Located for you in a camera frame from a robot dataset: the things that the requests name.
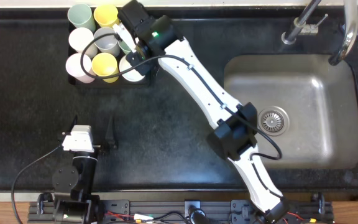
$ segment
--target countertop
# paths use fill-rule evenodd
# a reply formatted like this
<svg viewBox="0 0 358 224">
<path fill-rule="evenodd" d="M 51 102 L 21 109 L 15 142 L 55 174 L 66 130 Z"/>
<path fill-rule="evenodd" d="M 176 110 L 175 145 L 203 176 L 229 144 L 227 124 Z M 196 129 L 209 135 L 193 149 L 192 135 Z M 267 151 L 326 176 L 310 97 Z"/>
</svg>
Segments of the countertop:
<svg viewBox="0 0 358 224">
<path fill-rule="evenodd" d="M 235 56 L 330 54 L 342 42 L 340 9 L 330 9 L 338 16 L 324 21 L 317 36 L 300 37 L 291 46 L 282 44 L 280 36 L 300 10 L 255 10 L 235 9 L 236 16 L 226 19 L 229 9 L 152 14 L 176 18 L 175 25 L 221 85 L 223 69 Z M 57 134 L 76 114 L 96 135 L 104 134 L 112 114 L 116 118 L 119 149 L 99 157 L 97 192 L 245 188 L 239 174 L 209 148 L 211 129 L 203 112 L 173 77 L 160 70 L 147 88 L 78 90 L 67 82 L 68 35 L 65 11 L 0 12 L 0 191 L 9 190 L 24 166 L 57 145 Z M 358 92 L 358 40 L 346 62 Z M 71 157 L 63 151 L 52 154 L 23 173 L 17 189 L 52 190 L 52 174 L 70 164 Z M 283 191 L 358 190 L 358 165 L 268 172 Z"/>
</svg>

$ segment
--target sink basin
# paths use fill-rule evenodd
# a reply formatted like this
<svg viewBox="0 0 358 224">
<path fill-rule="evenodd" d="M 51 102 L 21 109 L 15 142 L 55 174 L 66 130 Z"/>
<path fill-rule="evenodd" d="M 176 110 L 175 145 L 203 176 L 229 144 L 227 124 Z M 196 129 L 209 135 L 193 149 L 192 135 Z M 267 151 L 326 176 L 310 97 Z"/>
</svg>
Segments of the sink basin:
<svg viewBox="0 0 358 224">
<path fill-rule="evenodd" d="M 224 89 L 259 113 L 259 128 L 283 159 L 268 168 L 350 169 L 358 163 L 358 105 L 350 66 L 328 55 L 242 55 L 224 69 Z M 257 135 L 259 151 L 276 156 Z"/>
</svg>

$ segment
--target chrome faucet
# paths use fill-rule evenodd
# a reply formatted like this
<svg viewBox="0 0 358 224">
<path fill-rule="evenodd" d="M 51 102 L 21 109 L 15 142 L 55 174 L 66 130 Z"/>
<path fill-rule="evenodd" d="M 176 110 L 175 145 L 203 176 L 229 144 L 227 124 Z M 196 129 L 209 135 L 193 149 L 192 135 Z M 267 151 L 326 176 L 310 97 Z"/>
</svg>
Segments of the chrome faucet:
<svg viewBox="0 0 358 224">
<path fill-rule="evenodd" d="M 317 8 L 321 0 L 312 0 L 301 15 L 294 19 L 291 27 L 282 34 L 284 44 L 294 44 L 298 35 L 316 35 L 318 26 L 327 18 L 327 14 L 316 25 L 308 25 L 306 21 Z M 356 0 L 343 0 L 345 10 L 346 29 L 343 43 L 339 50 L 329 58 L 331 65 L 337 65 L 351 51 L 358 31 L 358 14 Z"/>
</svg>

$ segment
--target sink drain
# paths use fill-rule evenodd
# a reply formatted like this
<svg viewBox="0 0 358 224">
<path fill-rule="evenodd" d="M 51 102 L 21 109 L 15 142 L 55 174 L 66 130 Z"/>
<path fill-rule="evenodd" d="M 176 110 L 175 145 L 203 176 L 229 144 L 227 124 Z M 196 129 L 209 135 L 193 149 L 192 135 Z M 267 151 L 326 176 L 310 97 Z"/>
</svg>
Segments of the sink drain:
<svg viewBox="0 0 358 224">
<path fill-rule="evenodd" d="M 286 112 L 277 106 L 266 108 L 259 114 L 259 127 L 271 136 L 282 134 L 289 123 Z"/>
</svg>

